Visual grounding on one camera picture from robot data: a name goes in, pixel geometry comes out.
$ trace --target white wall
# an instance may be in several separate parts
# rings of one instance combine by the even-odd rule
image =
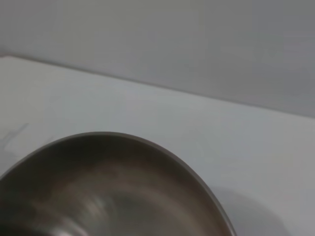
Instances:
[[[315,118],[313,0],[0,0],[0,53]]]
[[[88,131],[133,134],[178,155],[239,236],[315,234],[315,120],[0,59],[0,173],[46,142]]]

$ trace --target metal bowl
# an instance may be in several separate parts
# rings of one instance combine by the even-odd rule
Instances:
[[[85,133],[24,158],[0,180],[0,231],[30,236],[235,236],[201,178],[162,147]]]

